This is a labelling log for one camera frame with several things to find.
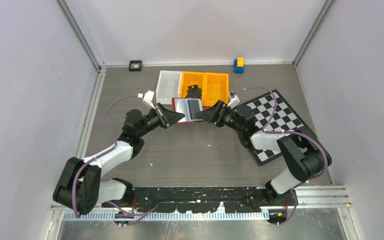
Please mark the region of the dark grey credit card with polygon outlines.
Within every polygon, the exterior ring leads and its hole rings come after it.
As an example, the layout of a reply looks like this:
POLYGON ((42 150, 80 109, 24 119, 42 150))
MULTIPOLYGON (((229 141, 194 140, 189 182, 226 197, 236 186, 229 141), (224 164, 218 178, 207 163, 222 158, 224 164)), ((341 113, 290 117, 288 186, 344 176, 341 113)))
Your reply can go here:
POLYGON ((196 114, 203 110, 201 99, 198 98, 189 98, 187 105, 191 118, 197 118, 196 114))

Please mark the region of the red card holder wallet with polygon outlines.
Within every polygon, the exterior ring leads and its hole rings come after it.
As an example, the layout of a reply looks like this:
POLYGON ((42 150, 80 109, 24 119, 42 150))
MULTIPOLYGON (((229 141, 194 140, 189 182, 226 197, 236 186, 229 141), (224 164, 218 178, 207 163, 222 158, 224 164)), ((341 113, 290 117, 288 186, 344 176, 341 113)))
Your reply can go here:
POLYGON ((188 107, 188 98, 174 97, 171 99, 171 104, 173 111, 185 114, 185 117, 177 122, 178 124, 203 122, 203 120, 198 117, 191 118, 188 107))

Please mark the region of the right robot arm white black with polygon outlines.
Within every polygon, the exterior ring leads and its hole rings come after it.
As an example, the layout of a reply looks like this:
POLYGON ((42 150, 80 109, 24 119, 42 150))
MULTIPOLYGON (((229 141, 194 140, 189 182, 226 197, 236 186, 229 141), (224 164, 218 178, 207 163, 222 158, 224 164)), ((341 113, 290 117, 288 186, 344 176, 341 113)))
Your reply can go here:
POLYGON ((324 175, 332 163, 330 154, 309 127, 289 131, 259 128, 247 105, 232 109, 219 100, 214 106, 197 112, 196 116, 219 128, 227 126, 235 130, 241 144, 249 150, 271 150, 282 154, 287 168, 268 181, 262 191, 264 200, 271 205, 279 205, 287 192, 324 175))

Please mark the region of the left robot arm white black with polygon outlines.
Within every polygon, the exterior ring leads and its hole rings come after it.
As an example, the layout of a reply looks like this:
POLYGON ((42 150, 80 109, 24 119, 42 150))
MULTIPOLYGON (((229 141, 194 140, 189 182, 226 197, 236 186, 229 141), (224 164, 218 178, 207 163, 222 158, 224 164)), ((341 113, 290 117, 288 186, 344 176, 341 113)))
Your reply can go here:
POLYGON ((87 215, 96 205, 115 201, 121 207, 133 202, 132 184, 120 178, 102 181, 118 165, 133 159, 142 150, 143 136, 161 127, 168 128, 185 114, 169 110, 160 103, 142 114, 138 109, 125 115, 121 135, 113 145, 99 153, 67 160, 53 192, 53 201, 73 210, 76 217, 87 215))

